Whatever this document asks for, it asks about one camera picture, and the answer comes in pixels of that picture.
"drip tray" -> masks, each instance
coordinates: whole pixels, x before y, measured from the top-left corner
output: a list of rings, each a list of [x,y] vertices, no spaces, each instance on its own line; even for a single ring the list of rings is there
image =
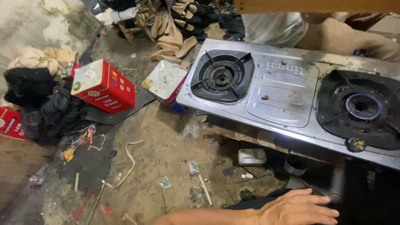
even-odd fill
[[[318,74],[318,68],[307,63],[265,60],[257,75],[247,111],[283,126],[307,126]]]

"wooden stick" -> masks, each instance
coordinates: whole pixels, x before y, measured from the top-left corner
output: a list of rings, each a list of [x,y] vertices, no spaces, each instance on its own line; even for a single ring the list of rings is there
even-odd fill
[[[79,181],[79,173],[76,173],[76,176],[75,176],[75,192],[78,192],[78,181]]]
[[[199,175],[199,178],[200,178],[201,184],[203,186],[203,189],[206,192],[206,195],[207,195],[207,198],[208,198],[208,202],[210,203],[210,205],[212,205],[210,195],[208,194],[208,190],[206,188],[206,185],[204,184],[204,181],[203,181],[203,178],[201,177],[201,175]]]

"small plastic packet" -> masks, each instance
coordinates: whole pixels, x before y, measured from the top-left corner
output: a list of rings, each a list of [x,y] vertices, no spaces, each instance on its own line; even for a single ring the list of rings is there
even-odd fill
[[[168,189],[172,186],[172,184],[169,182],[168,177],[163,177],[161,179],[160,185],[164,189]]]
[[[190,170],[191,175],[194,175],[200,171],[199,165],[197,165],[196,161],[188,162],[188,165],[189,165],[189,170]]]

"label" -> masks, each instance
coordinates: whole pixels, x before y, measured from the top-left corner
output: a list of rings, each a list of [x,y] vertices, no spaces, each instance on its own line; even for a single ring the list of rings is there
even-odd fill
[[[96,96],[100,95],[100,92],[95,91],[95,90],[91,90],[91,91],[88,92],[88,95],[96,97]]]

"white cloth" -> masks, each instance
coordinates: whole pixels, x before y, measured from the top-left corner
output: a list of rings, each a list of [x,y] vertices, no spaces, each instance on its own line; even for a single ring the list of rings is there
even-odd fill
[[[123,20],[132,19],[132,18],[135,18],[136,13],[141,8],[142,8],[142,4],[137,4],[136,7],[129,8],[122,12],[113,10],[111,12],[111,18],[114,21],[114,23],[118,23],[119,21],[123,21]]]
[[[299,12],[242,14],[246,41],[294,47],[306,34],[308,24]]]

